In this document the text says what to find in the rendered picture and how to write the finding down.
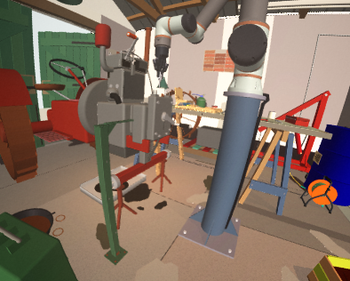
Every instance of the green post base plate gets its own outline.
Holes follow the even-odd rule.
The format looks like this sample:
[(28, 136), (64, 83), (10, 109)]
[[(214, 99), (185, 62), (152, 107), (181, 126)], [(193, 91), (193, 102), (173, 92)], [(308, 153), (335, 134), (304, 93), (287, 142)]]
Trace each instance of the green post base plate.
[(110, 250), (105, 254), (105, 258), (107, 258), (109, 261), (113, 262), (116, 265), (119, 261), (122, 260), (122, 258), (126, 254), (127, 254), (127, 251), (125, 251), (122, 247), (120, 247), (120, 252), (118, 252), (117, 256), (114, 256)]

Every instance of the green metal stand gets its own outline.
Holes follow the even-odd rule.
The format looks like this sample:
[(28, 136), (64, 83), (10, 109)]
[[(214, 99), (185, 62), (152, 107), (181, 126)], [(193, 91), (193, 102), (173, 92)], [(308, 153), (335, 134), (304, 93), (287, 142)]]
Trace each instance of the green metal stand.
[(94, 134), (96, 137), (97, 166), (99, 169), (100, 194), (102, 197), (102, 206), (103, 213), (105, 215), (108, 242), (110, 243), (110, 251), (105, 254), (105, 257), (114, 264), (117, 264), (127, 254), (127, 251), (125, 251), (119, 245), (118, 233), (116, 229), (113, 183), (111, 181), (110, 153), (108, 149), (108, 135), (113, 131), (116, 124), (131, 121), (133, 121), (133, 119), (96, 124), (94, 126)]

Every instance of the green door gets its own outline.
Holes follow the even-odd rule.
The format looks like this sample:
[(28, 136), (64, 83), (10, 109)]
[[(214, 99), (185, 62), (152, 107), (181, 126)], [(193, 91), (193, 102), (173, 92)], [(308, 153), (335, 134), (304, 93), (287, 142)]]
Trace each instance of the green door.
[[(66, 88), (60, 93), (69, 99), (76, 97), (80, 85), (75, 79), (66, 78), (52, 71), (49, 61), (53, 59), (69, 60), (85, 69), (85, 78), (100, 77), (99, 48), (94, 46), (94, 34), (66, 32), (38, 32), (40, 52), (41, 81), (44, 84), (64, 84)], [(56, 62), (63, 66), (66, 62)], [(64, 68), (54, 66), (59, 72), (70, 75)], [(82, 72), (72, 68), (80, 77)], [(65, 100), (53, 91), (43, 91), (44, 108), (50, 108), (53, 100)]]
[[(15, 69), (27, 86), (35, 84), (32, 10), (10, 0), (0, 0), (0, 68)], [(27, 106), (30, 121), (39, 121), (36, 90), (29, 94), (33, 103)], [(36, 136), (35, 140), (37, 148), (44, 145)]]

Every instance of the green jerry can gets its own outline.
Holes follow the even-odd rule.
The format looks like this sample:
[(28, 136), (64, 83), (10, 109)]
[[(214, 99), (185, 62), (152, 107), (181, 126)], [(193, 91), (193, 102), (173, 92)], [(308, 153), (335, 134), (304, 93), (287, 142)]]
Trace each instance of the green jerry can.
[(196, 105), (200, 108), (206, 108), (206, 99), (201, 94), (194, 93), (194, 95), (200, 96), (200, 98), (197, 98)]
[(60, 241), (9, 213), (0, 214), (0, 281), (77, 281)]

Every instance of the orange cable reel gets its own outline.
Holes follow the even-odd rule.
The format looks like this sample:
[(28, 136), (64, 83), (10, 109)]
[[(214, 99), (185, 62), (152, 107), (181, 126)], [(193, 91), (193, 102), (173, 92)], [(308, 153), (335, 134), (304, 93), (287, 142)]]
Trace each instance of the orange cable reel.
[(334, 202), (338, 197), (338, 192), (334, 187), (330, 187), (329, 192), (327, 193), (327, 196), (331, 200), (324, 195), (327, 188), (329, 187), (330, 183), (326, 180), (317, 180), (313, 181), (311, 184), (309, 184), (309, 187), (307, 188), (307, 192), (309, 195), (314, 198), (313, 201), (318, 205), (328, 205)]

